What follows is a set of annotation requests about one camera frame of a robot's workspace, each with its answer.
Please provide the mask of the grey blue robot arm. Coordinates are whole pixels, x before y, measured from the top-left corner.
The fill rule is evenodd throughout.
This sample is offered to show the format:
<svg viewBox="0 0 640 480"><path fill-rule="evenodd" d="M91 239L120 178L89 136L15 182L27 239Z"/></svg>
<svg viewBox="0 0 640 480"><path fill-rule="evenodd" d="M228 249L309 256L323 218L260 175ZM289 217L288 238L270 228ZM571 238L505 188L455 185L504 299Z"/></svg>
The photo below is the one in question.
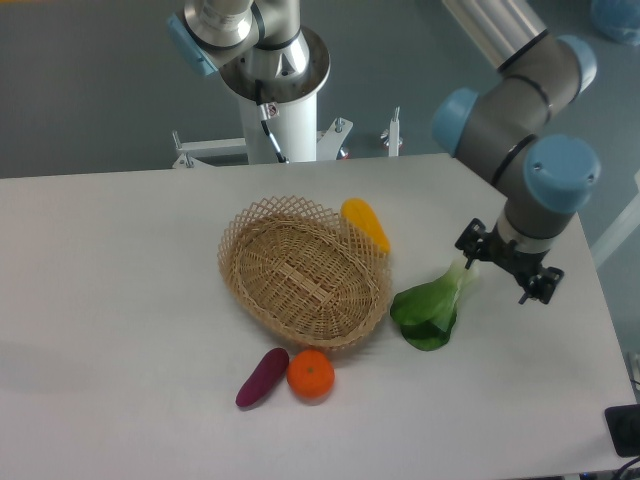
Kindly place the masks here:
<svg viewBox="0 0 640 480"><path fill-rule="evenodd" d="M600 174L585 142L539 130L592 83L597 62L573 36L551 35L524 1L450 1L447 9L500 74L486 94L461 88L439 106L434 140L505 196L492 229L472 221L456 246L469 262L511 274L526 299L548 303L563 272L543 265ZM349 125L316 132L330 71L325 43L296 1L188 1L167 30L198 74L219 74L238 99L253 164L334 160Z"/></svg>

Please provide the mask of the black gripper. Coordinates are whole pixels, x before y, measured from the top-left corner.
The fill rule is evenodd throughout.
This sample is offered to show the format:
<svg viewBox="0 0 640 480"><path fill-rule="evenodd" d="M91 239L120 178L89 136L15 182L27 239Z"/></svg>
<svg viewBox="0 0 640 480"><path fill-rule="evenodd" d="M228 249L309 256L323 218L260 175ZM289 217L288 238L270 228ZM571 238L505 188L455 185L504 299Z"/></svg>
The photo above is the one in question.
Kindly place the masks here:
<svg viewBox="0 0 640 480"><path fill-rule="evenodd" d="M518 279L523 289L518 300L520 305L527 300L547 305L564 278L564 271L559 268L541 268L548 250L536 253L519 251L515 241L504 242L500 236L488 231L478 218L470 221L454 246L466 258L465 269L470 269L475 261L491 262Z"/></svg>

